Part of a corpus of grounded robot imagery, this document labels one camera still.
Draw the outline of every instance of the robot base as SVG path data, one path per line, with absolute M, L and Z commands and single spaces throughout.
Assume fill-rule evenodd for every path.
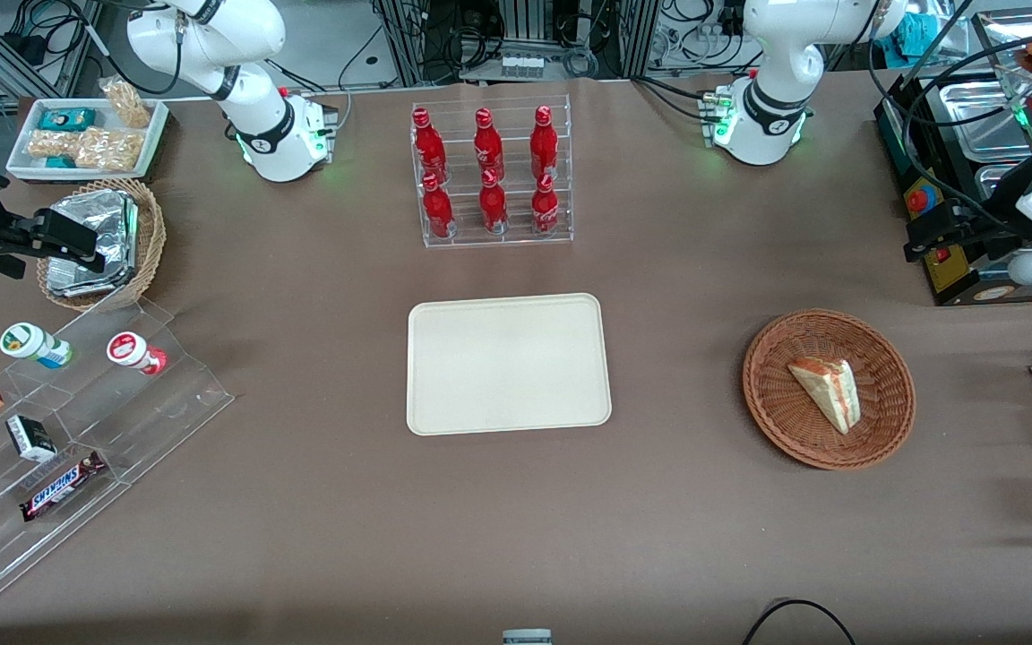
M 336 111 L 326 114 L 320 103 L 302 97 L 286 99 L 294 107 L 294 126 L 273 152 L 258 154 L 237 138 L 246 161 L 269 181 L 297 180 L 318 165 L 330 163 L 336 143 Z
M 703 124 L 704 142 L 708 148 L 722 148 L 743 163 L 773 164 L 798 143 L 806 115 L 799 118 L 794 133 L 767 134 L 743 106 L 743 92 L 748 85 L 750 78 L 737 78 L 733 85 L 717 87 L 708 99 L 701 99 L 700 116 L 719 119 L 717 123 Z

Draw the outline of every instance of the white plastic tray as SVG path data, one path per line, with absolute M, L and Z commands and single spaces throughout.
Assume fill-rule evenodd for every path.
M 611 416 L 600 301 L 422 302 L 409 314 L 409 428 L 421 437 L 599 425 Z
M 45 167 L 45 159 L 32 158 L 26 154 L 26 143 L 30 141 L 30 133 L 37 130 L 37 123 L 45 110 L 64 109 L 65 107 L 93 107 L 97 111 L 94 125 L 115 130 L 126 130 L 126 124 L 119 119 L 119 114 L 110 106 L 106 98 L 40 98 L 30 106 L 26 121 L 15 139 L 15 146 L 7 159 L 7 172 L 19 180 L 27 181 L 60 181 L 60 183 L 86 183 L 94 180 L 137 180 L 144 176 L 151 168 L 154 153 L 159 147 L 161 132 L 169 118 L 169 107 L 165 101 L 148 99 L 146 106 L 151 110 L 151 124 L 146 128 L 146 144 L 138 163 L 130 172 L 115 172 L 99 170 L 97 167 Z

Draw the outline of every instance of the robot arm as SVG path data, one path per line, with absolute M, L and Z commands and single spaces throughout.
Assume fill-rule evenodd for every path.
M 815 44 L 856 44 L 898 28 L 897 0 L 748 0 L 744 29 L 763 45 L 757 76 L 717 87 L 713 143 L 752 165 L 775 163 L 798 141 L 826 62 Z
M 237 130 L 246 161 L 263 179 L 297 180 L 332 159 L 333 132 L 323 107 L 283 97 L 258 65 L 286 41 L 282 13 L 269 0 L 165 4 L 169 8 L 131 13 L 126 33 L 134 53 L 153 69 L 176 70 L 217 101 Z

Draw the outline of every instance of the wicker basket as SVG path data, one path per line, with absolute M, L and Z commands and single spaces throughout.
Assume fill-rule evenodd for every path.
M 786 368 L 801 356 L 851 364 L 863 419 L 846 436 Z M 743 395 L 774 445 L 828 471 L 877 464 L 913 427 L 913 380 L 902 356 L 867 323 L 836 311 L 796 311 L 759 331 L 743 360 Z
M 165 221 L 161 218 L 161 208 L 157 205 L 154 193 L 137 180 L 92 181 L 85 187 L 78 188 L 73 194 L 80 195 L 102 191 L 106 188 L 115 189 L 115 191 L 126 191 L 138 203 L 138 273 L 110 299 L 110 303 L 114 305 L 124 305 L 136 301 L 154 281 L 154 275 L 157 273 L 157 266 L 161 261 L 161 249 L 165 247 Z M 36 276 L 37 288 L 42 290 L 42 294 L 50 298 L 51 302 L 76 311 L 87 311 L 99 299 L 109 295 L 58 297 L 45 287 L 45 272 L 50 265 L 49 260 L 37 261 Z

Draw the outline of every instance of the coca-cola bottle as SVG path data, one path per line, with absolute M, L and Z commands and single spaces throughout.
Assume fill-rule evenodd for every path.
M 448 156 L 444 151 L 444 139 L 438 128 L 432 127 L 429 110 L 417 107 L 413 110 L 413 125 L 417 127 L 417 152 L 421 155 L 421 167 L 425 172 L 438 175 L 441 185 L 448 183 Z
M 501 235 L 508 229 L 508 200 L 505 189 L 499 187 L 496 171 L 484 170 L 480 174 L 480 213 L 484 214 L 484 228 L 492 235 Z
M 424 216 L 429 220 L 429 231 L 438 237 L 452 237 L 456 233 L 456 221 L 452 217 L 452 200 L 441 187 L 441 180 L 434 172 L 425 172 L 421 184 L 424 187 Z
M 555 231 L 560 209 L 560 200 L 553 189 L 552 175 L 540 176 L 536 184 L 536 194 L 533 195 L 533 232 L 537 235 L 550 235 Z
M 536 127 L 533 128 L 533 179 L 545 174 L 556 175 L 556 128 L 552 127 L 552 107 L 541 105 L 536 109 Z
M 480 171 L 494 170 L 496 181 L 505 180 L 505 152 L 499 142 L 499 132 L 492 126 L 492 111 L 488 107 L 476 110 L 476 161 Z

